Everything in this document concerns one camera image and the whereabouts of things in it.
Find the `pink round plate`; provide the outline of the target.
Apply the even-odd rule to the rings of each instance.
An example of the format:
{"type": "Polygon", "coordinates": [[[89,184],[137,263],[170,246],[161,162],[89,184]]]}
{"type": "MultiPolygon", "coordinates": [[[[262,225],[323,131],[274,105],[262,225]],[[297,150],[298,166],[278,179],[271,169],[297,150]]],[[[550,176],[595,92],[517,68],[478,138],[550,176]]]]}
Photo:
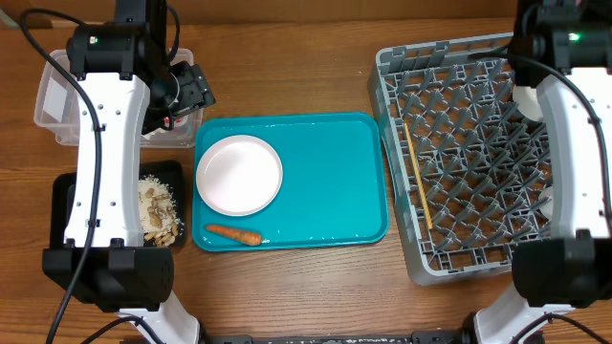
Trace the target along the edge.
{"type": "Polygon", "coordinates": [[[272,203],[283,182],[283,166],[266,141],[230,136],[205,151],[195,182],[198,194],[212,210],[231,217],[249,216],[272,203]]]}

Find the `rice and peanut scraps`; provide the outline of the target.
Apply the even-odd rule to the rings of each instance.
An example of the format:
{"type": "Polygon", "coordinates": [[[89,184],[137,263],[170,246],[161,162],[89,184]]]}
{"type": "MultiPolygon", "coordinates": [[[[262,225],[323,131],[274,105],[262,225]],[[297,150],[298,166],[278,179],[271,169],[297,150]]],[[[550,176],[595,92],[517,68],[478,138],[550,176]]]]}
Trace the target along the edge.
{"type": "Polygon", "coordinates": [[[139,180],[138,206],[145,243],[170,247],[179,241],[183,222],[167,183],[153,175],[139,180]]]}

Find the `wooden chopstick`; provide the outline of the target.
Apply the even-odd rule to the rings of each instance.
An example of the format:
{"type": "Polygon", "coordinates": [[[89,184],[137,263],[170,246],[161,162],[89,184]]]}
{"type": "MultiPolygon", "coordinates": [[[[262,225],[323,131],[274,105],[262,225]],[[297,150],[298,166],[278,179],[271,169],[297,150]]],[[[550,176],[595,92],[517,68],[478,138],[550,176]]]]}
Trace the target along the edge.
{"type": "Polygon", "coordinates": [[[415,176],[415,181],[418,187],[418,193],[419,193],[419,197],[421,200],[421,204],[422,204],[422,208],[424,211],[424,217],[426,220],[426,227],[429,230],[433,229],[433,223],[431,221],[431,216],[430,216],[430,212],[429,212],[429,208],[428,208],[428,203],[427,203],[427,199],[426,199],[426,193],[425,193],[425,189],[423,186],[423,181],[422,181],[422,177],[420,174],[420,170],[419,170],[419,163],[417,160],[417,156],[416,156],[416,152],[414,150],[414,146],[412,143],[412,138],[411,138],[411,134],[409,131],[409,128],[407,126],[407,124],[405,122],[403,122],[403,128],[404,128],[404,133],[406,136],[406,141],[407,141],[407,147],[408,147],[408,152],[409,152],[409,156],[410,156],[410,160],[411,160],[411,164],[412,164],[412,171],[413,171],[413,175],[415,176]]]}

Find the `large white bowl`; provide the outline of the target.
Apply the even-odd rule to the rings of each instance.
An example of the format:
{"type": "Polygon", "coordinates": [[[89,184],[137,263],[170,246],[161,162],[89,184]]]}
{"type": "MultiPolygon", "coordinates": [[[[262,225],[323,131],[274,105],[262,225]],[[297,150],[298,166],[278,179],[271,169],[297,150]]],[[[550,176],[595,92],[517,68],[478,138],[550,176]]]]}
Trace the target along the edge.
{"type": "Polygon", "coordinates": [[[542,122],[543,113],[537,100],[536,89],[528,86],[513,87],[513,102],[520,114],[532,121],[542,122]]]}

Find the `small white cup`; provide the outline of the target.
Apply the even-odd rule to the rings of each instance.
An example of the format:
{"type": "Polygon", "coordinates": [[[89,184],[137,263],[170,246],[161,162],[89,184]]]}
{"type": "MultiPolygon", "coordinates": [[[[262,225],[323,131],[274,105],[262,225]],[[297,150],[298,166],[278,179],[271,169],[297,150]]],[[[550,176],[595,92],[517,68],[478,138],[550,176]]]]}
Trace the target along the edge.
{"type": "Polygon", "coordinates": [[[538,209],[539,212],[548,220],[552,220],[554,215],[554,188],[552,186],[544,188],[538,199],[542,201],[542,205],[538,209]]]}

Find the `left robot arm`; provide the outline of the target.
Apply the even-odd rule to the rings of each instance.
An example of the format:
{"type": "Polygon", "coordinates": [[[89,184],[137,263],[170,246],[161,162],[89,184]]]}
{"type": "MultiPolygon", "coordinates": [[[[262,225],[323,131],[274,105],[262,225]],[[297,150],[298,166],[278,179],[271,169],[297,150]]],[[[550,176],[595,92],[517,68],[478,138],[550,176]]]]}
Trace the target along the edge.
{"type": "Polygon", "coordinates": [[[111,312],[152,343],[204,343],[173,292],[171,250],[145,244],[139,213],[142,136],[214,103],[202,70],[175,58],[166,28],[177,19],[165,1],[119,1],[109,22],[76,22],[57,67],[78,94],[75,194],[43,270],[65,300],[111,312]]]}

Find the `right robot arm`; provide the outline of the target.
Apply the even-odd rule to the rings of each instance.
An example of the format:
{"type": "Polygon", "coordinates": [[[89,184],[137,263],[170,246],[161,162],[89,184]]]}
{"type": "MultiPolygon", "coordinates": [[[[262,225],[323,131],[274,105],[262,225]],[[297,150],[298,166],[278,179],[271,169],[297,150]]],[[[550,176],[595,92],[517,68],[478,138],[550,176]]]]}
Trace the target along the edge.
{"type": "Polygon", "coordinates": [[[511,285],[465,320],[470,343],[518,343],[611,296],[611,5],[521,1],[503,57],[546,125],[551,236],[515,249],[511,285]]]}

